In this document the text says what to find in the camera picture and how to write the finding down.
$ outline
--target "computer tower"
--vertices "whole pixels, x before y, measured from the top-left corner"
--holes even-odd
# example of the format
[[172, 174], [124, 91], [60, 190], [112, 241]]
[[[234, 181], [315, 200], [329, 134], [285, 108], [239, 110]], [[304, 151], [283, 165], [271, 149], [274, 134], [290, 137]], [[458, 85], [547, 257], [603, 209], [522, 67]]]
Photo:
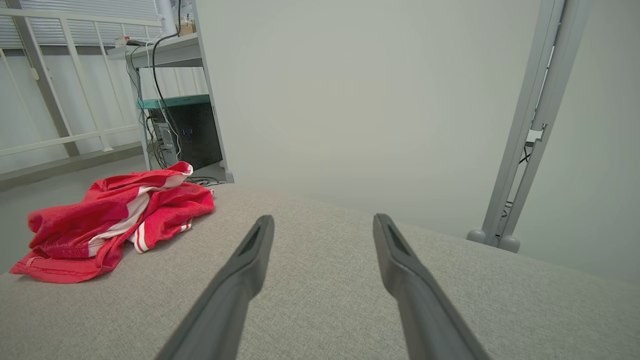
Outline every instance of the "computer tower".
[[218, 132], [208, 95], [165, 99], [167, 124], [161, 110], [147, 106], [159, 142], [159, 154], [170, 166], [182, 160], [193, 170], [222, 160]]

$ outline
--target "black cable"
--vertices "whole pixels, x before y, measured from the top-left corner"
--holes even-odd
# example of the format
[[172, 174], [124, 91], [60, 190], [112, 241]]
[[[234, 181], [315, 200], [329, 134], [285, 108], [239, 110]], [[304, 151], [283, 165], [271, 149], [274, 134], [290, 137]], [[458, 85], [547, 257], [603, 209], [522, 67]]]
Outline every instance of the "black cable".
[[178, 0], [178, 37], [180, 37], [180, 31], [182, 30], [180, 28], [180, 8], [182, 7], [180, 5], [181, 2], [182, 2], [182, 0]]
[[[140, 47], [142, 47], [142, 45], [139, 45], [137, 48], [135, 48], [135, 49], [133, 49], [133, 51], [131, 51], [131, 57], [129, 58], [130, 63], [131, 63], [131, 67], [133, 67], [133, 59], [132, 59], [133, 54]], [[142, 89], [138, 88], [138, 86], [136, 85], [136, 82], [133, 80], [133, 77], [131, 76], [131, 73], [129, 72], [129, 67], [127, 67], [127, 75], [129, 75], [129, 79], [131, 80], [131, 83], [136, 88], [136, 95], [138, 95], [138, 102], [142, 103]], [[138, 76], [138, 78], [140, 78], [140, 73], [138, 72], [137, 69], [136, 69], [136, 76]], [[145, 151], [147, 152], [147, 154], [153, 155], [153, 157], [156, 159], [156, 162], [158, 163], [158, 165], [160, 165], [160, 167], [168, 168], [169, 166], [166, 163], [166, 161], [164, 160], [164, 156], [161, 153], [162, 150], [160, 152], [158, 152], [158, 147], [156, 146], [157, 143], [162, 142], [162, 141], [160, 141], [160, 139], [158, 139], [157, 141], [154, 142], [154, 135], [151, 132], [151, 129], [149, 129], [149, 125], [147, 123], [147, 120], [151, 119], [151, 116], [149, 115], [148, 117], [146, 117], [145, 122], [142, 123], [143, 114], [144, 114], [144, 110], [140, 111], [140, 115], [138, 116], [138, 122], [149, 133], [149, 140], [150, 140], [150, 144], [151, 144], [152, 149], [153, 149], [153, 152], [150, 152], [149, 149], [148, 149], [148, 145], [147, 145], [147, 148], [145, 149]]]
[[529, 162], [529, 158], [531, 157], [531, 154], [527, 154], [527, 147], [524, 148], [524, 159], [520, 160], [519, 164], [522, 164], [523, 161], [526, 161], [527, 163]]
[[[180, 24], [180, 6], [181, 6], [181, 4], [182, 4], [182, 0], [178, 0], [178, 25]], [[164, 101], [164, 97], [162, 96], [162, 92], [160, 91], [160, 84], [158, 83], [158, 78], [157, 78], [157, 75], [156, 75], [156, 49], [157, 49], [158, 45], [159, 45], [163, 40], [166, 40], [166, 39], [168, 39], [168, 38], [173, 38], [173, 37], [176, 37], [176, 36], [179, 36], [179, 35], [180, 35], [180, 31], [178, 30], [178, 32], [176, 32], [175, 34], [165, 36], [165, 37], [161, 38], [160, 40], [158, 40], [158, 41], [154, 44], [154, 50], [153, 50], [153, 52], [152, 52], [152, 57], [151, 57], [151, 66], [152, 66], [152, 67], [151, 67], [151, 69], [152, 69], [153, 74], [154, 74], [154, 82], [156, 83], [156, 88], [157, 88], [157, 90], [158, 90], [158, 97], [160, 97], [160, 101], [162, 102], [162, 103], [160, 104], [160, 107], [161, 107], [160, 111], [162, 111], [162, 107], [164, 107], [164, 112], [165, 112], [165, 113], [167, 114], [167, 116], [168, 116], [168, 119], [166, 119], [166, 121], [167, 121], [167, 122], [169, 122], [169, 125], [173, 126], [173, 128], [174, 128], [174, 129], [177, 129], [178, 127], [176, 126], [176, 123], [175, 123], [175, 121], [173, 120], [173, 116], [172, 116], [172, 115], [171, 115], [171, 113], [169, 112], [169, 109], [166, 107], [166, 102]], [[178, 137], [179, 137], [180, 135], [178, 134], [178, 131], [176, 131], [176, 132], [175, 132], [175, 136], [176, 136], [176, 139], [175, 139], [175, 140], [176, 140], [176, 142], [179, 142], [179, 141], [180, 141], [180, 139], [178, 139]]]

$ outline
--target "cable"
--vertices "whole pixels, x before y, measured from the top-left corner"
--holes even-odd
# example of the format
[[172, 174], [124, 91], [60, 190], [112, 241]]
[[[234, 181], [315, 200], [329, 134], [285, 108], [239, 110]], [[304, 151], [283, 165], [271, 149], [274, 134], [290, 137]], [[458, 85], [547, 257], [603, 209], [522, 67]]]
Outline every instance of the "cable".
[[[178, 0], [178, 24], [180, 24], [180, 7], [182, 6], [182, 0]], [[176, 140], [176, 147], [178, 148], [178, 151], [176, 153], [176, 158], [178, 160], [180, 160], [180, 154], [182, 152], [182, 147], [180, 146], [180, 136], [178, 135], [178, 133], [174, 130], [172, 123], [175, 124], [175, 121], [173, 120], [173, 116], [171, 115], [171, 113], [169, 112], [169, 110], [167, 109], [166, 106], [166, 102], [164, 101], [164, 97], [162, 96], [162, 91], [160, 91], [160, 84], [158, 83], [158, 78], [157, 78], [157, 74], [156, 74], [156, 49], [158, 47], [158, 45], [163, 41], [166, 40], [168, 38], [172, 38], [172, 37], [176, 37], [180, 35], [180, 31], [176, 32], [173, 35], [167, 35], [163, 38], [161, 38], [160, 40], [158, 40], [155, 44], [154, 44], [154, 50], [152, 51], [152, 56], [151, 56], [151, 66], [152, 66], [152, 72], [154, 75], [154, 82], [156, 83], [156, 92], [159, 98], [159, 105], [160, 105], [160, 111], [162, 112], [165, 121], [167, 122], [167, 124], [169, 125], [169, 128], [171, 129], [171, 131], [174, 133], [175, 135], [175, 140]]]
[[526, 161], [527, 163], [529, 162], [529, 158], [531, 157], [531, 154], [527, 154], [527, 147], [524, 148], [524, 159], [520, 160], [519, 164], [522, 164], [523, 161]]
[[[139, 45], [137, 48], [133, 49], [133, 51], [131, 51], [131, 56], [133, 56], [133, 54], [140, 48], [142, 47], [142, 45]], [[130, 58], [131, 61], [131, 67], [133, 67], [133, 60]], [[129, 72], [129, 67], [126, 68], [127, 70], [127, 75], [129, 75], [129, 79], [131, 80], [131, 83], [133, 84], [133, 86], [136, 88], [136, 95], [138, 96], [138, 102], [141, 103], [142, 102], [142, 89], [138, 88], [138, 86], [136, 85], [136, 82], [133, 80], [133, 77], [131, 76], [131, 73]], [[136, 70], [136, 75], [138, 77], [140, 77], [140, 73]], [[151, 129], [149, 128], [149, 124], [148, 124], [148, 120], [151, 119], [152, 117], [149, 115], [145, 118], [145, 122], [142, 123], [142, 118], [144, 115], [144, 110], [140, 111], [140, 115], [138, 116], [138, 122], [140, 123], [140, 125], [142, 125], [147, 132], [149, 133], [149, 141], [150, 143], [147, 144], [147, 148], [145, 149], [145, 151], [147, 152], [147, 154], [153, 155], [153, 157], [156, 159], [156, 162], [158, 163], [158, 165], [160, 165], [160, 167], [162, 168], [167, 168], [169, 167], [168, 164], [166, 163], [166, 161], [164, 160], [164, 156], [162, 155], [161, 151], [158, 151], [159, 147], [157, 146], [158, 143], [161, 142], [160, 139], [157, 139], [154, 141], [154, 138], [156, 136], [154, 136], [155, 132], [151, 132]], [[153, 152], [150, 152], [148, 147], [149, 145], [151, 145]], [[151, 163], [149, 163], [149, 167], [150, 170], [153, 170], [153, 167], [151, 166]]]

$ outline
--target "wall baseboard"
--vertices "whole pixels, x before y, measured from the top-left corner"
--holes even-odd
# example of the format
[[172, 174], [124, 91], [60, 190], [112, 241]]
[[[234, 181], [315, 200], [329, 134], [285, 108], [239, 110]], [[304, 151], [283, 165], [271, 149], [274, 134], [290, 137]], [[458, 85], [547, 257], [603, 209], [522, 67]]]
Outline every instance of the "wall baseboard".
[[0, 192], [16, 186], [37, 183], [53, 176], [67, 174], [143, 154], [140, 142], [115, 146], [112, 151], [94, 151], [49, 163], [0, 174]]

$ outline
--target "gray metal pole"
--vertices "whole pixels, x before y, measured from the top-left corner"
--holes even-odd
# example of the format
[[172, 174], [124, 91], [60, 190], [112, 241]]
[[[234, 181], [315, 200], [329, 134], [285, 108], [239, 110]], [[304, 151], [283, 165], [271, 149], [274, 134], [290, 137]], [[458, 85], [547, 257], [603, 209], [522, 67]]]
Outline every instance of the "gray metal pole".
[[[22, 5], [20, 4], [20, 0], [6, 0], [6, 5], [10, 9], [22, 9]], [[63, 138], [69, 136], [69, 132], [67, 131], [67, 127], [65, 125], [65, 121], [63, 118], [60, 109], [58, 108], [58, 103], [56, 102], [56, 97], [51, 91], [51, 87], [47, 82], [48, 72], [44, 69], [40, 61], [38, 61], [38, 44], [35, 44], [29, 35], [29, 28], [27, 24], [27, 19], [23, 17], [13, 17], [13, 23], [15, 24], [15, 28], [20, 35], [20, 39], [22, 40], [22, 45], [24, 46], [24, 54], [29, 58], [29, 62], [31, 66], [38, 73], [38, 80], [36, 83], [38, 84], [38, 88], [40, 89], [40, 93], [42, 94], [42, 99], [44, 100], [47, 109], [49, 110], [49, 115], [51, 116], [51, 120], [53, 121], [53, 125], [58, 132], [58, 136]], [[69, 156], [78, 156], [80, 152], [76, 146], [76, 143], [69, 142], [63, 144], [67, 154]]]
[[513, 179], [518, 170], [520, 155], [527, 140], [531, 121], [542, 89], [545, 71], [554, 45], [558, 23], [562, 16], [564, 0], [543, 0], [533, 35], [533, 43], [522, 81], [520, 97], [513, 115], [513, 122], [507, 144], [502, 155], [502, 163], [484, 216], [482, 230], [471, 230], [467, 239], [491, 246], [498, 245], [496, 237], [502, 218], [502, 210], [507, 202]]
[[518, 239], [513, 237], [513, 231], [524, 207], [524, 202], [527, 200], [529, 190], [533, 184], [533, 178], [538, 171], [551, 130], [556, 122], [556, 116], [578, 53], [578, 47], [592, 2], [592, 0], [567, 0], [566, 2], [562, 24], [558, 30], [556, 50], [549, 65], [549, 72], [545, 86], [542, 89], [536, 118], [531, 124], [532, 129], [540, 128], [543, 130], [542, 138], [536, 141], [533, 146], [531, 157], [520, 181], [511, 211], [506, 219], [506, 225], [498, 247], [509, 246], [509, 242], [517, 241], [520, 243]]

